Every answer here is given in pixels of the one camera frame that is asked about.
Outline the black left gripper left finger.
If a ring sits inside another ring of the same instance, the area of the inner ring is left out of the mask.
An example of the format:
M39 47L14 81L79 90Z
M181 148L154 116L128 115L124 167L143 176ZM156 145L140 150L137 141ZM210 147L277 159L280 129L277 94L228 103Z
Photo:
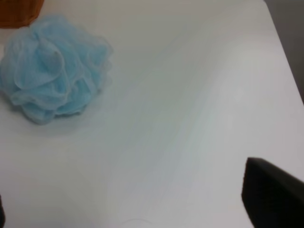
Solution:
M4 225L5 225L5 212L0 196L0 228L4 228Z

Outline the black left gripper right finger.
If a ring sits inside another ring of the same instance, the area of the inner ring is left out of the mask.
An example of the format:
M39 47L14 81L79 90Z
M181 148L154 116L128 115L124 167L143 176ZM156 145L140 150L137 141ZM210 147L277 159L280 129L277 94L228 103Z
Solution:
M247 159L241 198L255 228L304 226L303 181L264 159Z

